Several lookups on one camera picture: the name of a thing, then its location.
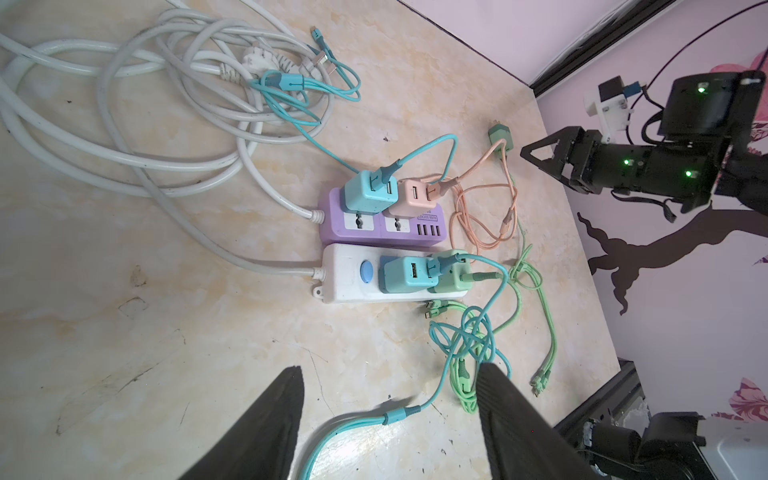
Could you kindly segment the green charger plug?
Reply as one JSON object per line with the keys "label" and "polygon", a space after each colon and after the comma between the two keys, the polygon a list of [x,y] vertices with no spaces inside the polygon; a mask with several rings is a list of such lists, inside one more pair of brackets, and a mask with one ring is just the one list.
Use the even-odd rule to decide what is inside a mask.
{"label": "green charger plug", "polygon": [[499,123],[499,122],[494,123],[488,129],[487,135],[491,145],[494,145],[496,142],[500,140],[505,141],[505,144],[503,146],[497,146],[494,150],[494,155],[498,159],[501,159],[503,155],[507,155],[514,148],[514,142],[513,142],[510,128],[503,123]]}
{"label": "green charger plug", "polygon": [[433,293],[467,292],[472,288],[469,276],[472,274],[470,264],[466,260],[451,264],[437,278],[438,283],[429,288]]}

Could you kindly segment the light teal charger plug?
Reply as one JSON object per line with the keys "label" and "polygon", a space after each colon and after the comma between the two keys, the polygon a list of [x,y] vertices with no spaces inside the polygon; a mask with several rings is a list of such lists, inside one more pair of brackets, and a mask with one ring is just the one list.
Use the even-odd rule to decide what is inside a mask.
{"label": "light teal charger plug", "polygon": [[347,212],[381,213],[399,199],[397,180],[392,176],[384,182],[380,170],[363,170],[344,185],[342,197],[343,208]]}

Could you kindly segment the dark teal charger plug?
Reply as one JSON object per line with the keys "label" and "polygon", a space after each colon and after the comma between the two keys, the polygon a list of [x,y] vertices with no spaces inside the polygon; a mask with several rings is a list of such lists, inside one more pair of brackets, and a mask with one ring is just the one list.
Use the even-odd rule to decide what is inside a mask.
{"label": "dark teal charger plug", "polygon": [[385,293],[414,293],[438,285],[436,262],[429,257],[383,256],[379,267],[380,287]]}

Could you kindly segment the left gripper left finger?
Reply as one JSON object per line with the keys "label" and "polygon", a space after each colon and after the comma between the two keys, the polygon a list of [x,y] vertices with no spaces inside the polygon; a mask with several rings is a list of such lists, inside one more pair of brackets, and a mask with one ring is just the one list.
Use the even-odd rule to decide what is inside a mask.
{"label": "left gripper left finger", "polygon": [[284,369],[184,479],[286,479],[296,450],[305,387]]}

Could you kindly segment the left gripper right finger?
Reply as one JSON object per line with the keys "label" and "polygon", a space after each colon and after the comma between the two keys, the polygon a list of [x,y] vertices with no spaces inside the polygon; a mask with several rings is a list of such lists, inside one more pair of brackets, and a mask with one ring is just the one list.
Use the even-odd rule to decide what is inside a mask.
{"label": "left gripper right finger", "polygon": [[493,479],[598,477],[497,365],[479,366],[476,394]]}

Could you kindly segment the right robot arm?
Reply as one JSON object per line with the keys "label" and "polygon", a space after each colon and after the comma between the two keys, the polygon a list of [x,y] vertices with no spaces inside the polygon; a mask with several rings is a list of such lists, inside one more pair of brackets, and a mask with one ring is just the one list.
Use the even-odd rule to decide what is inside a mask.
{"label": "right robot arm", "polygon": [[610,273],[621,306],[645,269],[669,266],[736,231],[766,234],[767,158],[751,148],[765,84],[759,69],[681,77],[650,119],[657,135],[619,144],[616,133],[632,116],[629,99],[647,89],[614,77],[585,103],[598,129],[565,127],[521,149],[523,159],[575,192],[609,191],[618,201],[653,204],[669,222],[690,215],[676,232],[647,245],[588,227],[603,250],[589,268]]}

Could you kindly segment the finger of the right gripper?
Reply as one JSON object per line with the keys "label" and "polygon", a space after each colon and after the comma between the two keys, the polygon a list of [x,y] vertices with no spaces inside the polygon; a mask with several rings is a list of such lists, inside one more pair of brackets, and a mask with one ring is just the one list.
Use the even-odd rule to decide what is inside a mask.
{"label": "finger of the right gripper", "polygon": [[563,155],[553,155],[548,159],[539,159],[530,152],[522,152],[521,157],[565,187],[570,187],[570,179],[563,175],[564,167],[567,164],[566,158]]}
{"label": "finger of the right gripper", "polygon": [[534,151],[547,146],[552,146],[553,156],[568,156],[573,149],[573,145],[579,137],[578,126],[564,127],[545,138],[530,143],[521,148],[520,156],[523,158],[534,158]]}

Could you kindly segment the pink charger plug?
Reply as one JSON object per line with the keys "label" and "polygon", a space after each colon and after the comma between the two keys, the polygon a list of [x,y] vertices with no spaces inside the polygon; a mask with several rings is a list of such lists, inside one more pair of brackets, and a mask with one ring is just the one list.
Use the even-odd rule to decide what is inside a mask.
{"label": "pink charger plug", "polygon": [[391,218],[416,218],[437,206],[430,200],[427,184],[420,180],[405,179],[397,184],[398,200],[388,207],[384,214]]}

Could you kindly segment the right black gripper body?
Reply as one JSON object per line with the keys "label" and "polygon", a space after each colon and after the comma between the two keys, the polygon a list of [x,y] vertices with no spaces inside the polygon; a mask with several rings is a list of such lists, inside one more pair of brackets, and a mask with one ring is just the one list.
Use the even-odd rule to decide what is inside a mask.
{"label": "right black gripper body", "polygon": [[598,130],[582,127],[566,127],[565,137],[568,150],[565,163],[571,166],[569,174],[563,174],[565,185],[582,194],[600,194],[601,186],[593,183],[594,157],[602,145],[602,134]]}

